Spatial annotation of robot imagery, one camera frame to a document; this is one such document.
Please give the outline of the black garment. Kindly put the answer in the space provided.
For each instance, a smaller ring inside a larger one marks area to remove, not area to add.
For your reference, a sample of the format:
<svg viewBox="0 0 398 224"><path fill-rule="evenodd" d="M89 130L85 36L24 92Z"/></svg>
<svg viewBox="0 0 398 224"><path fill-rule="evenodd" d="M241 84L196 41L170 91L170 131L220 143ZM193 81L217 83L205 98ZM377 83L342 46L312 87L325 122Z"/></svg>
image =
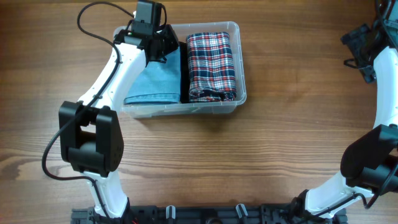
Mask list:
<svg viewBox="0 0 398 224"><path fill-rule="evenodd" d="M180 102L189 103L190 78L189 78L189 69L188 69L187 44L185 42L179 42L179 44L180 44L180 69L181 69Z"/></svg>

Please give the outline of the blue jeans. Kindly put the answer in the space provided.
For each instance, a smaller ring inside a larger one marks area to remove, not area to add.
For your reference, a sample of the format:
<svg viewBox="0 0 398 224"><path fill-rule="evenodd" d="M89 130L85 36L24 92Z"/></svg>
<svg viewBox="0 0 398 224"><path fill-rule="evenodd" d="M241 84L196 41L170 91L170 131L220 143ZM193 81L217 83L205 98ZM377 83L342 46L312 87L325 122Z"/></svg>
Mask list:
<svg viewBox="0 0 398 224"><path fill-rule="evenodd" d="M166 63L149 62L130 87L125 105L180 103L180 48L166 55Z"/></svg>

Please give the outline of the red plaid shirt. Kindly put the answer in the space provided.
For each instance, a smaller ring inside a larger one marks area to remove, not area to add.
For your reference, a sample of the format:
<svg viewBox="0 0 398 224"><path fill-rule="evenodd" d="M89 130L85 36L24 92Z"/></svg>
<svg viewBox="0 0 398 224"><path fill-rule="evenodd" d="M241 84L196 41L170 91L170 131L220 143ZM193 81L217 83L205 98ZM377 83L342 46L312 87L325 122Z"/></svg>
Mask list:
<svg viewBox="0 0 398 224"><path fill-rule="evenodd" d="M186 38L189 102L234 101L236 75L227 32L201 32Z"/></svg>

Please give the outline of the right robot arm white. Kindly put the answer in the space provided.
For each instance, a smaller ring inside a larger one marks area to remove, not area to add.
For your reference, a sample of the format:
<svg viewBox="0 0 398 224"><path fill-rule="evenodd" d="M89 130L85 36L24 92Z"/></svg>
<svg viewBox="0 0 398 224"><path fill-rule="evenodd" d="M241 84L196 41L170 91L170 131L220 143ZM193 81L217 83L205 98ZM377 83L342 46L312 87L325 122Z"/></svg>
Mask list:
<svg viewBox="0 0 398 224"><path fill-rule="evenodd" d="M340 170L321 186L304 190L279 213L288 222L335 222L346 207L397 192L397 1L375 0L372 26L363 24L341 38L352 53L345 66L357 69L366 83L377 85L373 129L349 145Z"/></svg>

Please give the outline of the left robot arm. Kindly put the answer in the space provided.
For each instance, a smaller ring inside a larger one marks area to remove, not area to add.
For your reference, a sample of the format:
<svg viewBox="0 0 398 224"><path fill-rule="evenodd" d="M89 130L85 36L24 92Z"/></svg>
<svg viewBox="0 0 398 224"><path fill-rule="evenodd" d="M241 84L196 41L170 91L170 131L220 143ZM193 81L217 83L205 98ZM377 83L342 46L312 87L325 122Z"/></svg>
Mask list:
<svg viewBox="0 0 398 224"><path fill-rule="evenodd" d="M86 222L134 223L118 166L124 141L118 113L131 87L152 88L157 78L180 76L180 47L165 6L139 1L127 26L109 41L111 56L93 86L58 112L61 156L90 186L95 205Z"/></svg>

